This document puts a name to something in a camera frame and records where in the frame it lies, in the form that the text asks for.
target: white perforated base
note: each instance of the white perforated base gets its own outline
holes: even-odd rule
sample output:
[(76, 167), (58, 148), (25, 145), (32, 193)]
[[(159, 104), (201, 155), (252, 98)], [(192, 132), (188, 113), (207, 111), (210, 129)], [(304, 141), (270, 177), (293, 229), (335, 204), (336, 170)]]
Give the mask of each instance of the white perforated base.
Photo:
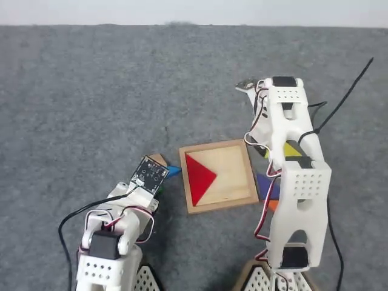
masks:
[(262, 267), (255, 267), (244, 291), (269, 291), (270, 281)]
[(150, 267), (142, 266), (136, 277), (135, 291), (160, 291)]
[[(296, 288), (293, 288), (291, 284), (289, 285), (288, 291), (312, 291), (309, 283), (304, 279), (301, 273), (293, 273), (294, 279), (296, 282)], [(281, 291), (287, 291), (286, 287), (280, 287)], [(269, 291), (270, 290), (270, 280), (266, 275), (262, 267), (255, 267), (248, 283), (246, 284), (244, 291)]]
[(309, 283), (306, 279), (304, 279), (302, 274), (294, 273), (293, 276), (295, 278), (296, 285), (298, 286), (298, 291), (311, 291)]

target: blue puzzle piece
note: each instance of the blue puzzle piece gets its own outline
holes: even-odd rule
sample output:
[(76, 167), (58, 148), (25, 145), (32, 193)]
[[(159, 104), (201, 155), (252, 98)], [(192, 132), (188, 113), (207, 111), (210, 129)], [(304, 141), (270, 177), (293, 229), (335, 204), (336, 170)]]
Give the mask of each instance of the blue puzzle piece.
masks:
[(174, 177), (175, 175), (179, 174), (182, 169), (174, 166), (168, 166), (168, 170), (170, 171), (169, 174), (167, 175), (167, 179)]
[[(271, 180), (262, 174), (257, 174), (256, 177), (257, 177), (257, 183), (259, 184), (259, 198), (260, 200), (265, 200), (269, 185), (271, 184)], [(271, 194), (271, 200), (279, 200), (279, 195), (280, 195), (280, 186), (275, 183)]]

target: wooden frame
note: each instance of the wooden frame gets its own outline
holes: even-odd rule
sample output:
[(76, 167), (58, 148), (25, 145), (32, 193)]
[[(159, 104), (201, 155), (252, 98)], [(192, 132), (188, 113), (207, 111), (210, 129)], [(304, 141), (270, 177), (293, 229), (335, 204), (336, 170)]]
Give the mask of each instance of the wooden frame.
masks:
[[(249, 196), (242, 199), (234, 199), (230, 201), (214, 202), (210, 204), (193, 206), (190, 184), (189, 184), (189, 176), (187, 173), (186, 153), (201, 152), (206, 150), (222, 149), (222, 148), (236, 147), (236, 146), (238, 146), (241, 151), (242, 162), (244, 164), (245, 175), (247, 178), (247, 190), (249, 191)], [(259, 202), (259, 198), (256, 191), (255, 179), (253, 177), (247, 147), (245, 145), (245, 142), (242, 139), (182, 147), (179, 149), (179, 157), (181, 159), (183, 182), (184, 182), (184, 188), (186, 193), (187, 211), (189, 213), (200, 213), (200, 212), (206, 212), (210, 210), (241, 206), (244, 204), (252, 204), (252, 203)]]

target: wooden base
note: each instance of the wooden base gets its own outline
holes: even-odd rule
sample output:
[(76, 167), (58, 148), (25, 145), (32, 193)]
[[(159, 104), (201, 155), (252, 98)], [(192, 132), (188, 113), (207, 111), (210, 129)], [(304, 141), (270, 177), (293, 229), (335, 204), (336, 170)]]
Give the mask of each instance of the wooden base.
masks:
[[(217, 175), (196, 206), (192, 203), (186, 154)], [(182, 147), (179, 155), (189, 213), (259, 201), (248, 151), (242, 139)]]

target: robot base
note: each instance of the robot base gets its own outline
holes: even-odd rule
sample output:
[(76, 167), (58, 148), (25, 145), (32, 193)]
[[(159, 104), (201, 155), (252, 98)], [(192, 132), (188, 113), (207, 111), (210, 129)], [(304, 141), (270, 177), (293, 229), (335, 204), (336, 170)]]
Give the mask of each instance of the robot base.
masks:
[(288, 290), (285, 279), (271, 274), (267, 263), (251, 260), (244, 266), (232, 291), (319, 291), (305, 272), (288, 273), (286, 277), (289, 279)]

